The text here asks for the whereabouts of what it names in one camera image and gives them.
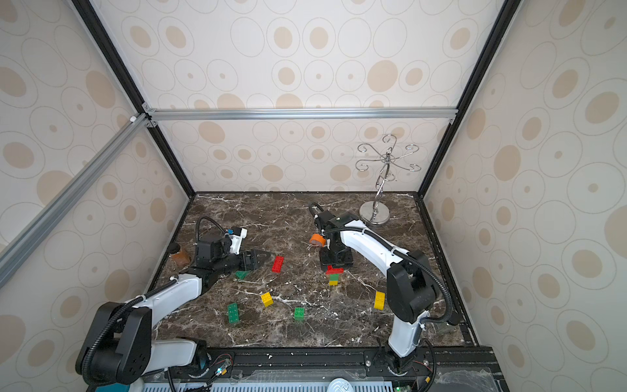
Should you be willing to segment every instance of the green lego brick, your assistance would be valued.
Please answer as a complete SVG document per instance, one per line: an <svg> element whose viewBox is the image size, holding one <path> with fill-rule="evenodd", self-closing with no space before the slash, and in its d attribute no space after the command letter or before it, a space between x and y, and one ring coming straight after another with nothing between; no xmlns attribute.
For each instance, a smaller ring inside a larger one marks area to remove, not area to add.
<svg viewBox="0 0 627 392"><path fill-rule="evenodd" d="M232 304L229 304L229 306L227 306L226 308L228 314L229 314L229 324L235 324L236 322L240 321L240 312L237 309L237 303L233 302Z"/></svg>
<svg viewBox="0 0 627 392"><path fill-rule="evenodd" d="M298 321L305 320L305 308L304 307L297 307L296 309L294 309L294 319Z"/></svg>
<svg viewBox="0 0 627 392"><path fill-rule="evenodd" d="M235 276L237 277L237 279L239 280L244 280L244 278L250 273L250 271L237 271L235 273Z"/></svg>

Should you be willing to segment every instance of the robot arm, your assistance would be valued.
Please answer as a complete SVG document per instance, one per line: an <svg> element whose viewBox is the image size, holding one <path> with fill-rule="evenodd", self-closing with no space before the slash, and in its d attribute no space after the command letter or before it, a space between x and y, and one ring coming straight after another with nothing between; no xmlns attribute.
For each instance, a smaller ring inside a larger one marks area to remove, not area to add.
<svg viewBox="0 0 627 392"><path fill-rule="evenodd" d="M411 359L410 354L419 343L425 322L458 322L458 316L452 314L450 294L433 275L423 252L409 252L397 247L368 229L352 213L335 216L316 203L310 204L309 210L322 235L314 235L310 242L321 246L320 263L323 267L352 264L350 252L353 249L386 276L387 303L394 313L392 333L387 342L394 353L388 361L393 368L402 369L407 361L403 358ZM447 313L432 319L429 309L439 294L445 298Z"/></svg>
<svg viewBox="0 0 627 392"><path fill-rule="evenodd" d="M151 335L159 321L207 292L220 276L235 270L257 269L269 259L269 252L240 251L246 229L219 228L219 235L198 238L192 264L171 277L165 286L124 304L107 302L98 308L75 366L87 384L131 384L144 373L172 366L205 369L204 341L152 342Z"/></svg>

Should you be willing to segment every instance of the chrome stand base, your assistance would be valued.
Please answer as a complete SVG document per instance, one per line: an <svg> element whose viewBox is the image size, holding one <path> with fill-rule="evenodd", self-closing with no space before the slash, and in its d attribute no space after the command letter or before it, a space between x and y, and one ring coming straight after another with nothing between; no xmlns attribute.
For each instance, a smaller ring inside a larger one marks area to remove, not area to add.
<svg viewBox="0 0 627 392"><path fill-rule="evenodd" d="M383 225L390 219L390 210L385 204L379 202L377 204L377 215L373 220L370 220L372 218L372 201L366 201L359 208L359 217L371 225Z"/></svg>

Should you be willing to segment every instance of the dark marble surface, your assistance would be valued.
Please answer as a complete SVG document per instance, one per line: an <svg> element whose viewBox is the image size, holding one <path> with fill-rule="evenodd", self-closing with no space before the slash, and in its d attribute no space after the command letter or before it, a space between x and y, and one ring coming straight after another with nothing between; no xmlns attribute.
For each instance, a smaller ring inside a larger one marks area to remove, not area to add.
<svg viewBox="0 0 627 392"><path fill-rule="evenodd" d="M229 346L376 346L386 341L392 329L393 313L373 308L375 292L386 291L385 276L357 252L355 264L340 275L338 286L320 269L318 251L308 245L315 232L307 211L310 201L321 204L335 215L358 213L372 193L294 194L223 193L196 197L177 242L194 254L194 224L200 215L210 215L225 228L248 229L242 250L257 248L273 253L272 259L243 281L232 274L221 279L202 297L190 301L166 317L154 332L157 339L189 336L207 340L213 347ZM410 194L386 193L383 202L391 219L374 230L388 241L408 250L421 249L431 267L440 275L424 231L418 209ZM203 223L202 234L210 228ZM285 257L281 273L271 271L275 255ZM177 273L172 260L159 279L159 285ZM260 295L270 292L274 304L264 307ZM237 302L240 322L229 325L226 307ZM439 300L432 314L443 313ZM294 320L295 307L305 308L305 321ZM434 345L460 346L458 327L436 333L429 325L424 332Z"/></svg>

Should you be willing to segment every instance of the wallpaper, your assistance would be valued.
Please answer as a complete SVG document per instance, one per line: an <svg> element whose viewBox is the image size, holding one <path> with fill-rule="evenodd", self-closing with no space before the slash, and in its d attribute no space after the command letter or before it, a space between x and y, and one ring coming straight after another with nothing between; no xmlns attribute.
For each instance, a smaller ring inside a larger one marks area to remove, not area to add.
<svg viewBox="0 0 627 392"><path fill-rule="evenodd" d="M456 106L501 0L93 0L160 109Z"/></svg>
<svg viewBox="0 0 627 392"><path fill-rule="evenodd" d="M83 392L74 363L104 302L145 291L187 196L142 131L0 290L0 391Z"/></svg>
<svg viewBox="0 0 627 392"><path fill-rule="evenodd" d="M625 16L526 1L426 197L512 392L627 385Z"/></svg>
<svg viewBox="0 0 627 392"><path fill-rule="evenodd" d="M447 126L448 119L161 122L196 191L252 192L373 191L383 163L358 160L385 154L394 145L386 134L397 138L399 159L384 190L415 191Z"/></svg>
<svg viewBox="0 0 627 392"><path fill-rule="evenodd" d="M0 252L134 112L64 2L0 1Z"/></svg>

